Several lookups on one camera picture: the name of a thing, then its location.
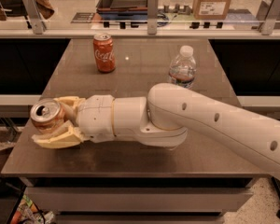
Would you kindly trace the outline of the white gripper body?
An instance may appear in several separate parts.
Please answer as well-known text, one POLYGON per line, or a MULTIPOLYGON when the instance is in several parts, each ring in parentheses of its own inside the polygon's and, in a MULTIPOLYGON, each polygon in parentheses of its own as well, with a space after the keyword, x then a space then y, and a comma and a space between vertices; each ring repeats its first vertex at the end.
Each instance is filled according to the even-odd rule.
POLYGON ((77 110, 76 123, 86 140, 93 143, 113 141, 111 95, 93 95, 86 99, 77 110))

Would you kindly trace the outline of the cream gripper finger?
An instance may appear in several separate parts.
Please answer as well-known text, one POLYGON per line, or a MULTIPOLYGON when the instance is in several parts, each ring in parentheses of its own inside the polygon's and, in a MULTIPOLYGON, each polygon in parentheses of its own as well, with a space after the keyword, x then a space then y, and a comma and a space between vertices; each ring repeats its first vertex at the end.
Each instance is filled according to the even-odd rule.
POLYGON ((55 101, 61 104, 66 119, 75 124, 78 108, 85 101, 85 98, 80 98, 78 96, 63 96, 55 98, 55 101))
POLYGON ((43 148, 66 148, 77 146, 84 142, 84 135, 70 120, 52 133, 34 134, 32 140, 43 148))

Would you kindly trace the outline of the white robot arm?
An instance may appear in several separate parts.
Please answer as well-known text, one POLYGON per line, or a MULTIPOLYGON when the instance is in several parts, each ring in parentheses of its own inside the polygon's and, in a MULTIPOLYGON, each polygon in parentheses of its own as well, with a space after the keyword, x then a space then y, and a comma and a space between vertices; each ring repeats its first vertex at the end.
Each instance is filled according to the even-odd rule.
POLYGON ((30 118, 40 131, 32 139, 44 148, 73 147, 85 141, 177 147, 193 130, 280 180, 279 120, 170 83, 153 86, 146 97, 42 99, 31 108, 30 118))

